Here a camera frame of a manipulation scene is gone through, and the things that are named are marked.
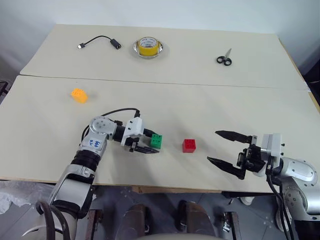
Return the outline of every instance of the orange lego block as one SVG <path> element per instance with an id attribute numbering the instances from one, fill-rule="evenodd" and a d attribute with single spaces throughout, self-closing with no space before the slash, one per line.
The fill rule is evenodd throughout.
<path id="1" fill-rule="evenodd" d="M 82 103 L 84 104 L 87 99 L 88 96 L 85 93 L 85 91 L 83 91 L 80 88 L 75 88 L 72 92 L 71 92 L 71 96 L 73 97 L 74 100 L 76 100 L 78 103 Z"/>

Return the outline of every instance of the wooden board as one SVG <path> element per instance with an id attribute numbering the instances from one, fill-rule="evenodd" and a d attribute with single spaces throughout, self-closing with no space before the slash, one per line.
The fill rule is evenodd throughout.
<path id="1" fill-rule="evenodd" d="M 98 35 L 121 43 L 116 50 Z M 133 43 L 152 36 L 164 44 L 154 59 L 142 59 Z M 232 48 L 231 66 L 216 58 Z M 275 34 L 124 27 L 56 25 L 22 75 L 146 83 L 308 89 Z"/>
<path id="2" fill-rule="evenodd" d="M 74 88 L 88 94 L 80 104 Z M 318 161 L 320 114 L 307 91 L 18 76 L 0 105 L 1 179 L 57 181 L 72 161 L 90 120 L 114 109 L 140 109 L 145 127 L 163 135 L 160 153 L 128 152 L 109 141 L 95 183 L 238 192 L 270 192 L 265 178 L 222 172 L 207 156 L 233 164 L 247 144 L 218 130 L 282 133 L 286 157 Z M 111 115 L 126 122 L 133 112 Z M 182 153 L 184 139 L 196 140 Z"/>

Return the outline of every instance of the green lego block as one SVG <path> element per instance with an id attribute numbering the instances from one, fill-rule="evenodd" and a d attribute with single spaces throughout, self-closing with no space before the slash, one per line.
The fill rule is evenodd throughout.
<path id="1" fill-rule="evenodd" d="M 161 149 L 162 135 L 152 134 L 150 147 Z"/>

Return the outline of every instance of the scissors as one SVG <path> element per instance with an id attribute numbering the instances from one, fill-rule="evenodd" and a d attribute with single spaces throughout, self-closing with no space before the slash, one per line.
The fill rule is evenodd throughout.
<path id="1" fill-rule="evenodd" d="M 225 66 L 230 66 L 232 64 L 232 61 L 231 59 L 229 58 L 229 55 L 230 55 L 230 52 L 231 52 L 231 48 L 226 52 L 226 54 L 224 56 L 219 56 L 216 61 L 219 63 L 219 64 L 224 64 Z"/>

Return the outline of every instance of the white wall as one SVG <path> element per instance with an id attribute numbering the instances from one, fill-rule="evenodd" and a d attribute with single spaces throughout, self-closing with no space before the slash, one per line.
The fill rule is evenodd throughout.
<path id="1" fill-rule="evenodd" d="M 0 76 L 18 73 L 56 23 L 276 33 L 304 74 L 320 57 L 319 15 L 320 0 L 1 0 Z"/>

